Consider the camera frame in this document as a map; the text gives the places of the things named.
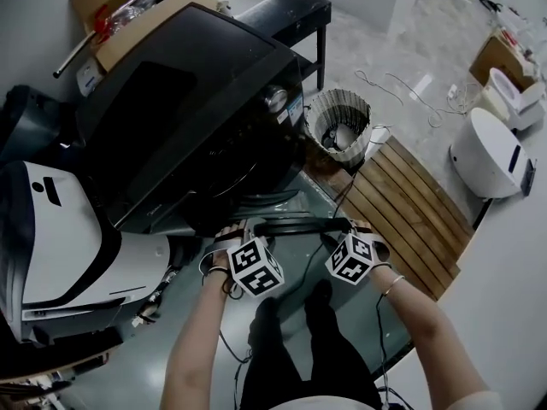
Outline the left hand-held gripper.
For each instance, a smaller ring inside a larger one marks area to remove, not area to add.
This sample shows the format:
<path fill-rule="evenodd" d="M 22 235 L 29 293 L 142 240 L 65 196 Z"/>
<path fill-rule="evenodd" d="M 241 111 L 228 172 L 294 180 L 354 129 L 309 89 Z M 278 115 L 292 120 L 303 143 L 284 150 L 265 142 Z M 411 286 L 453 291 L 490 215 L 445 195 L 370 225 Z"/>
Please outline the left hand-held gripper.
<path fill-rule="evenodd" d="M 283 268 L 260 238 L 227 250 L 234 282 L 249 296 L 260 297 L 285 283 Z"/>

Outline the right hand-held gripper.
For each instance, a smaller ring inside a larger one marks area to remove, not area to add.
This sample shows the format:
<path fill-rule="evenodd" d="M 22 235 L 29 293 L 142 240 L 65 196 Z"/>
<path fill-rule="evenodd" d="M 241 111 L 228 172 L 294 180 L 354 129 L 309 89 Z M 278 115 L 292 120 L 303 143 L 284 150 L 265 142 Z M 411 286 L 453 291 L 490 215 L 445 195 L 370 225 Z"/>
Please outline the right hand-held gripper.
<path fill-rule="evenodd" d="M 388 263 L 390 250 L 372 232 L 349 233 L 325 262 L 326 269 L 345 283 L 358 285 L 379 264 Z"/>

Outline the person's left hand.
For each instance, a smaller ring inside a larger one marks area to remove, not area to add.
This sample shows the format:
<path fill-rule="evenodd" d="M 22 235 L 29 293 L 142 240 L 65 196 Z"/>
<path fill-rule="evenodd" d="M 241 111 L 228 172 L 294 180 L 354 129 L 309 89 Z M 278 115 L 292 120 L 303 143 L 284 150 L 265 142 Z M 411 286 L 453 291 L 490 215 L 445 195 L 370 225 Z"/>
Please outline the person's left hand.
<path fill-rule="evenodd" d="M 216 235 L 212 244 L 204 251 L 199 263 L 199 270 L 206 275 L 211 267 L 229 268 L 228 250 L 238 248 L 244 242 L 246 236 L 246 221 L 222 228 Z"/>

